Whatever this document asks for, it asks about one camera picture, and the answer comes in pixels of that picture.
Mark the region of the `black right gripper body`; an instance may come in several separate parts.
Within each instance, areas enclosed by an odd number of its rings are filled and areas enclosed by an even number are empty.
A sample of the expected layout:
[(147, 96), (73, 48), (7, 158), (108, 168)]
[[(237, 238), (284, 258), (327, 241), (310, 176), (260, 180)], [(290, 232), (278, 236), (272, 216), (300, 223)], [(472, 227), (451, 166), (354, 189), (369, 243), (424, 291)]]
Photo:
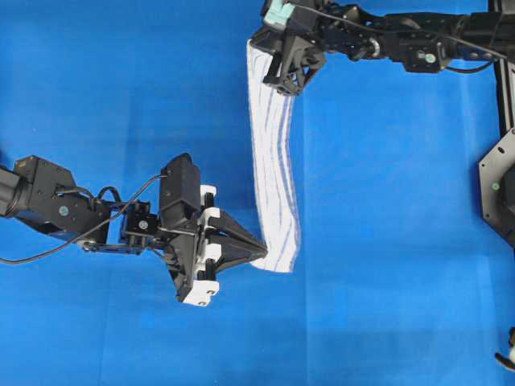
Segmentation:
[(333, 1), (266, 1), (262, 26), (305, 39), (324, 52), (340, 52), (351, 60), (378, 57), (377, 17), (358, 5)]

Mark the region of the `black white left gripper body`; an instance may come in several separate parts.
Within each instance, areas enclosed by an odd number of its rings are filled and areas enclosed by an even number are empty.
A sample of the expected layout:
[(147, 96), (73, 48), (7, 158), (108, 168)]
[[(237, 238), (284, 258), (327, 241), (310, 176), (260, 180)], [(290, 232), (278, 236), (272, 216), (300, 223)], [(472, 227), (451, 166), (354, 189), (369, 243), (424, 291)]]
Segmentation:
[(215, 228), (208, 225), (210, 216), (218, 216), (214, 205), (217, 190), (200, 184), (200, 210), (181, 227), (166, 230), (160, 226), (164, 260), (176, 289), (179, 302), (206, 307), (220, 290), (215, 278), (208, 277), (208, 245)]

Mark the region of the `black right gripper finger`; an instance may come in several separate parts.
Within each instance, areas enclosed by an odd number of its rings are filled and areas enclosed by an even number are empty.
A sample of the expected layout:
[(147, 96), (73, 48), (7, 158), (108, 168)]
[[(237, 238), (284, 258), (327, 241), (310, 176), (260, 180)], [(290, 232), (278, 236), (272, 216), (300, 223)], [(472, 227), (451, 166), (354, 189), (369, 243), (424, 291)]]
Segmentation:
[(265, 52), (269, 55), (279, 55), (285, 58), (284, 42), (286, 34), (282, 31), (276, 31), (271, 27), (261, 27), (250, 39), (250, 46)]
[(283, 96), (298, 96), (325, 63), (325, 54), (316, 45), (288, 35), (282, 50), (274, 53), (263, 83)]

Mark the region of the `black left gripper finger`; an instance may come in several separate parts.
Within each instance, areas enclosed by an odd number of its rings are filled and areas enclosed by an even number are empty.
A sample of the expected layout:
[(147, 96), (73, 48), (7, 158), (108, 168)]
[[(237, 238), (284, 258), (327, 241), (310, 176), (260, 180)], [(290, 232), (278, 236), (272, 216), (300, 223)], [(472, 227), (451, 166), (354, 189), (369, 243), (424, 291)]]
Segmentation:
[(224, 269), (261, 259), (267, 253), (266, 247), (247, 243), (211, 243), (208, 245), (208, 277), (215, 278)]
[(261, 253), (266, 254), (266, 245), (254, 237), (250, 232), (243, 228), (231, 215), (226, 211), (220, 210), (218, 216), (210, 216), (208, 225), (214, 227), (235, 240), (242, 241), (246, 244), (256, 247)]

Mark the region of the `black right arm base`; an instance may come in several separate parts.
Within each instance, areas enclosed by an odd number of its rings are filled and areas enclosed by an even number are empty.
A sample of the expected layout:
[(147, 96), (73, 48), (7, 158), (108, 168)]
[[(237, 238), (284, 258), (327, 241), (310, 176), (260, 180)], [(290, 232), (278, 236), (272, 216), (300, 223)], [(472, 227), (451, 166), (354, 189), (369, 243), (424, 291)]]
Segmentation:
[(514, 129), (479, 161), (484, 221), (514, 248)]

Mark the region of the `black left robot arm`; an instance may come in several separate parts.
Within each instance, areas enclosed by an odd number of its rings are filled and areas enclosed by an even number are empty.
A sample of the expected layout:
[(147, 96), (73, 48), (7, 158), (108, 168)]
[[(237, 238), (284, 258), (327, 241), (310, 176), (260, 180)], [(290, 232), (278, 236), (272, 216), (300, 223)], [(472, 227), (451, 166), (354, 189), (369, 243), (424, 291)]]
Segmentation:
[(207, 306), (220, 290), (219, 272), (262, 259), (267, 247), (215, 205), (216, 188), (200, 182), (189, 154), (173, 158), (142, 186), (159, 183), (159, 207), (114, 187), (97, 195), (76, 185), (72, 173), (43, 158), (1, 169), (1, 216), (86, 252), (140, 255), (165, 263), (179, 302)]

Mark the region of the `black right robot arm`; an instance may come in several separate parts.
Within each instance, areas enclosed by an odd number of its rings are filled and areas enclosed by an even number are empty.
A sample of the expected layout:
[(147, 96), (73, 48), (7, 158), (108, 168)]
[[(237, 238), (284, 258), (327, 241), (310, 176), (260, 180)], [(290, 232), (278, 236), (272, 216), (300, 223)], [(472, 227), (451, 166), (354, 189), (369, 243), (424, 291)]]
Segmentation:
[(265, 85), (298, 96), (326, 55), (351, 61), (389, 59), (407, 72), (438, 73), (452, 60), (514, 61), (514, 17), (501, 12), (411, 12), (378, 16), (357, 4), (267, 1), (249, 45), (271, 56)]

